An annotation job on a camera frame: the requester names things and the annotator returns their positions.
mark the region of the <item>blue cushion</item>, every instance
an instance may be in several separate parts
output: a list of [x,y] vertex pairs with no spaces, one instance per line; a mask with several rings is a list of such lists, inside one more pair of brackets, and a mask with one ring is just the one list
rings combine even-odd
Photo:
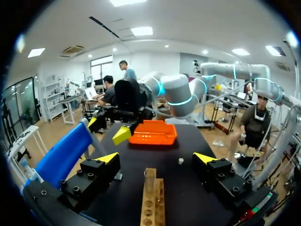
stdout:
[[66,179],[73,166],[92,143],[92,138],[81,122],[63,137],[36,167],[43,180],[60,188],[60,181]]

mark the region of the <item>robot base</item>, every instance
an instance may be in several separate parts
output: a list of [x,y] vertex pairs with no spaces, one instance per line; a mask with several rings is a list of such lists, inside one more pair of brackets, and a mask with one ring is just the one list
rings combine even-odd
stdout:
[[206,116],[200,117],[200,113],[192,113],[186,121],[188,124],[194,125],[198,128],[214,128],[214,124],[208,120]]

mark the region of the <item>black chair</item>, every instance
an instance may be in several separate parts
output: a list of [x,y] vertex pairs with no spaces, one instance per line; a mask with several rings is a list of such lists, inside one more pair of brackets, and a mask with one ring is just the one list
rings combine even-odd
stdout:
[[226,116],[227,116],[227,113],[231,113],[231,105],[223,103],[222,104],[222,111],[225,112],[225,116],[224,116],[224,118],[220,118],[220,121],[222,121],[222,122],[229,122],[229,120],[226,119]]

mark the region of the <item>orange plastic basket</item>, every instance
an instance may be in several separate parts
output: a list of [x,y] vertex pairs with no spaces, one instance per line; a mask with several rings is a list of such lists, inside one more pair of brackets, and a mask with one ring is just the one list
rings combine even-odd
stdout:
[[177,131],[172,124],[164,121],[144,120],[129,139],[131,144],[141,145],[172,145],[177,137]]

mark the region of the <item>standing man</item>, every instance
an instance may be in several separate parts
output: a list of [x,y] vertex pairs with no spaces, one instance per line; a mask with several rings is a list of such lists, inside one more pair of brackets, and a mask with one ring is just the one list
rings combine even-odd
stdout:
[[269,124],[271,116],[266,108],[268,99],[258,96],[258,103],[249,107],[243,114],[240,121],[240,131],[232,133],[230,136],[230,149],[228,152],[228,160],[234,160],[234,153],[237,148],[238,142],[241,145],[248,145],[256,149],[259,148],[266,132],[268,133],[261,147],[263,154],[259,159],[254,161],[255,164],[264,160],[267,154],[267,143],[270,137]]
[[124,74],[124,77],[125,77],[125,78],[133,78],[133,79],[137,80],[137,76],[136,76],[135,71],[134,71],[132,68],[128,68],[128,66],[127,66],[127,61],[122,60],[122,61],[119,63],[119,67],[120,67],[120,69],[121,69],[122,71],[123,71],[123,70],[126,70],[126,73]]
[[115,88],[113,85],[113,77],[110,75],[106,75],[103,78],[104,86],[106,88],[106,92],[104,94],[97,95],[93,97],[96,99],[98,104],[103,107],[106,104],[110,104],[112,106],[116,105],[115,101]]

